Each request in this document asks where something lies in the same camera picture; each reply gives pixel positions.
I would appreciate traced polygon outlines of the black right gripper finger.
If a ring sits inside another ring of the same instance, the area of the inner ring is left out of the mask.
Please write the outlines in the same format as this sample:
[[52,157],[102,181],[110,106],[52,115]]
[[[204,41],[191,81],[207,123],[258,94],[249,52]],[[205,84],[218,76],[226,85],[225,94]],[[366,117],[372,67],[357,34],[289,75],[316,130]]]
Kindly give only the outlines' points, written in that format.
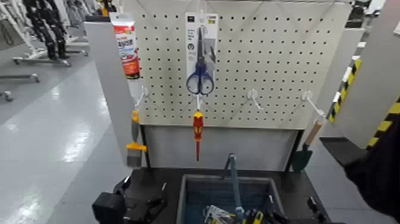
[[317,220],[318,223],[327,223],[327,218],[319,209],[319,206],[314,197],[308,197],[307,206],[313,213],[313,219]]
[[283,223],[282,212],[270,194],[265,199],[264,218],[266,223]]

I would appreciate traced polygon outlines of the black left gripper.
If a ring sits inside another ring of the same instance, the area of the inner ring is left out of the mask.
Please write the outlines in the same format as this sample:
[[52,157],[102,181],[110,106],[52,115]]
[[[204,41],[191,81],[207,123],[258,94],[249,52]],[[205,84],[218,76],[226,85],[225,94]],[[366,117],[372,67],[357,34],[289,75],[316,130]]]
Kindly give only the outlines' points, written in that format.
[[[126,196],[126,190],[131,184],[130,176],[126,176],[113,188],[113,193]],[[167,183],[164,182],[155,194],[145,200],[133,200],[127,205],[124,223],[152,223],[168,205]]]

